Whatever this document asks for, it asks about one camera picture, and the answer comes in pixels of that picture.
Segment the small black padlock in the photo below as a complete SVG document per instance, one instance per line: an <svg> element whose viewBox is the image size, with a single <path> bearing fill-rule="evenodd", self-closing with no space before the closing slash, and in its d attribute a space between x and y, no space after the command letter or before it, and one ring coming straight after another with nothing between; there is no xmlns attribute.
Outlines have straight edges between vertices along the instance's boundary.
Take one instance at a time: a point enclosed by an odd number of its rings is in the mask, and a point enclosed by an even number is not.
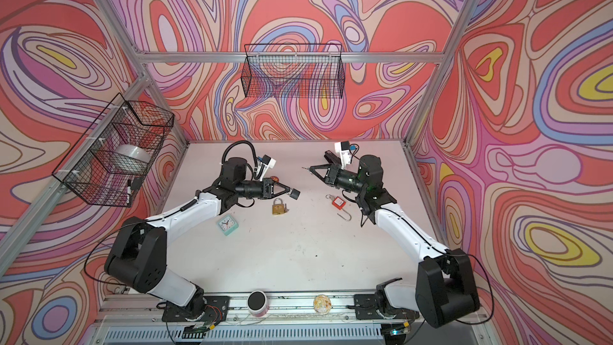
<svg viewBox="0 0 613 345"><path fill-rule="evenodd" d="M291 199L298 200L298 199L299 199L299 196L300 196L300 191L298 191L298 190L296 190L296 189L293 189L293 190L290 192L290 198L291 198Z"/></svg>

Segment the brass padlock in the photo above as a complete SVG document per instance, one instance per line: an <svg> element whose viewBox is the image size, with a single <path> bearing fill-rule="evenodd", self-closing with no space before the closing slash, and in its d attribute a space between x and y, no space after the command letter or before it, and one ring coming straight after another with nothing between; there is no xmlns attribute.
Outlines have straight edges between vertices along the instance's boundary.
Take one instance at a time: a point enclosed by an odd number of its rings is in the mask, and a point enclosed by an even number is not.
<svg viewBox="0 0 613 345"><path fill-rule="evenodd" d="M273 201L271 213L273 216L284 215L288 212L287 205L283 202L281 198L276 198Z"/></svg>

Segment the red padlock with keys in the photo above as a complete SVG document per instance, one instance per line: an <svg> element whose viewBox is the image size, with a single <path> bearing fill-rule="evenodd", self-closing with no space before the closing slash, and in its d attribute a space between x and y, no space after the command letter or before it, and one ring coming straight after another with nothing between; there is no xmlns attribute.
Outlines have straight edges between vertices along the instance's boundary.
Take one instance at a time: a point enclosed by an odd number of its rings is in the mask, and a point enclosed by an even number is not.
<svg viewBox="0 0 613 345"><path fill-rule="evenodd" d="M328 194L326 196L326 198L328 199L328 201L330 201L330 204L337 209L337 215L344 221L352 221L352 216L349 212L346 211L345 209L345 205L346 205L346 201L339 197L339 196L335 196L335 195L331 195Z"/></svg>

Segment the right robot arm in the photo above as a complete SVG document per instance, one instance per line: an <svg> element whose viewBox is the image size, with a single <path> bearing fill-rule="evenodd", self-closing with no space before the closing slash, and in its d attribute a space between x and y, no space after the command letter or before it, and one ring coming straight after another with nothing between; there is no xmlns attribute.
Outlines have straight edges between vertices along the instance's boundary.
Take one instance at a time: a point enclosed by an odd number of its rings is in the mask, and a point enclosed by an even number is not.
<svg viewBox="0 0 613 345"><path fill-rule="evenodd" d="M403 212L384 186L379 157L361 157L357 172L338 164L313 165L308 171L330 187L355 193L362 215L390 235L417 265L413 284L401 278L379 284L368 308L384 318L416 311L434 328L481 309L469 255L436 241Z"/></svg>

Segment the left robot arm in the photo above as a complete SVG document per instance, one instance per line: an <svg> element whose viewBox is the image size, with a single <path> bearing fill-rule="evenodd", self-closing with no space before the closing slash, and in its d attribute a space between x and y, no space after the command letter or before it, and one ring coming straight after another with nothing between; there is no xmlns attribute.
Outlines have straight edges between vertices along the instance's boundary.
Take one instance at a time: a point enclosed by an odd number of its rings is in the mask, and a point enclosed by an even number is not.
<svg viewBox="0 0 613 345"><path fill-rule="evenodd" d="M222 216L240 199L274 200L282 195L299 198L300 192L267 177L274 161L253 153L247 160L223 152L218 177L198 190L187 203L167 212L140 219L132 217L118 230L105 262L105 273L129 288L164 300L181 318L195 321L205 313L202 287L170 270L168 247L196 225Z"/></svg>

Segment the black stapler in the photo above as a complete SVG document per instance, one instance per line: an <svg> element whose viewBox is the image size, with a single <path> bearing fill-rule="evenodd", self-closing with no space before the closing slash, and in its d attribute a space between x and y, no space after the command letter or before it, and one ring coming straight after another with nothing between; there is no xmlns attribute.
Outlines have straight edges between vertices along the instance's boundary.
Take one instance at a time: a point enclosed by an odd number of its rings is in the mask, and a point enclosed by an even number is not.
<svg viewBox="0 0 613 345"><path fill-rule="evenodd" d="M330 150L327 150L324 153L324 158L329 164L332 164L332 165L339 165L341 163L340 158L337 156L337 154L333 153Z"/></svg>

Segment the mint green alarm clock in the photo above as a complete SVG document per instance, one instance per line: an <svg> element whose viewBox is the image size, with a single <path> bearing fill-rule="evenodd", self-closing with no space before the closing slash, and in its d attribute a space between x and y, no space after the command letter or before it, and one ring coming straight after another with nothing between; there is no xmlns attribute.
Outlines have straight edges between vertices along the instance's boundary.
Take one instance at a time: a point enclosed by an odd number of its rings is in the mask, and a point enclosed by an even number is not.
<svg viewBox="0 0 613 345"><path fill-rule="evenodd" d="M238 221L231 214L221 217L220 220L216 222L216 225L224 236L231 235L239 228Z"/></svg>

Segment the black marker in basket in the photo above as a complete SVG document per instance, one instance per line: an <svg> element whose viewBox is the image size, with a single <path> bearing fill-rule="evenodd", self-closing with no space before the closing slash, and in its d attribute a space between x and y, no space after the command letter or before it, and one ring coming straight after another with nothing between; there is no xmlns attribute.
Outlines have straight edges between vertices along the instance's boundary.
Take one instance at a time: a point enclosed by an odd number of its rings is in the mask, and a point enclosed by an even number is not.
<svg viewBox="0 0 613 345"><path fill-rule="evenodd" d="M126 195L126 206L129 207L132 205L132 180L128 179L125 187L125 195Z"/></svg>

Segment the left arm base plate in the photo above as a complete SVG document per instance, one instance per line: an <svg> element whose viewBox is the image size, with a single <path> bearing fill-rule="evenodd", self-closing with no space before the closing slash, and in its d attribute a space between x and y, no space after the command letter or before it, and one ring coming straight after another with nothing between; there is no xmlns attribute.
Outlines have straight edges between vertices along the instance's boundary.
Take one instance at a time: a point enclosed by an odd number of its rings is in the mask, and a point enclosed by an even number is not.
<svg viewBox="0 0 613 345"><path fill-rule="evenodd" d="M228 317L229 303L229 295L205 295L197 292L184 307L175 303L164 303L162 321L165 323L219 324Z"/></svg>

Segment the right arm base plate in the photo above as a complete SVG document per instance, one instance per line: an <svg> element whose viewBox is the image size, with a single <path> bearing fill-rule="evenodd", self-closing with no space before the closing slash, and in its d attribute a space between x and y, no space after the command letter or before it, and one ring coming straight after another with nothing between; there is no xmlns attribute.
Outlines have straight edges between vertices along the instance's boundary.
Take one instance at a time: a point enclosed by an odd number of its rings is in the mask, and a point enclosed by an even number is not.
<svg viewBox="0 0 613 345"><path fill-rule="evenodd" d="M402 278L377 284L373 292L353 296L346 306L355 312L358 320L404 319L413 322L420 317L415 298L415 287Z"/></svg>

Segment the aluminium front rail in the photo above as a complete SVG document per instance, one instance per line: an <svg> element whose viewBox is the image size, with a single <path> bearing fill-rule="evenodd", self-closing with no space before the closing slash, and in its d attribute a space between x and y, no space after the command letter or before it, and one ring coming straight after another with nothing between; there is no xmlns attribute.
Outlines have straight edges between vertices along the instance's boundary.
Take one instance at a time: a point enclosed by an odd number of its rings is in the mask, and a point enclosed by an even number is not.
<svg viewBox="0 0 613 345"><path fill-rule="evenodd" d="M353 303L353 296L359 293L373 292L367 290L331 290L307 292L265 292L269 300L269 310L264 317L254 317L247 309L248 292L213 292L205 295L229 295L228 317L223 326L253 327L257 325L292 325L292 324L402 324L423 321L420 317L413 322L404 319L358 320L353 310L346 306ZM313 300L317 295L327 295L332 302L332 310L327 315L319 315L314 311ZM105 298L97 313L96 324L156 324L169 327L195 325L201 322L165 323L162 314L165 301L151 295L123 294Z"/></svg>

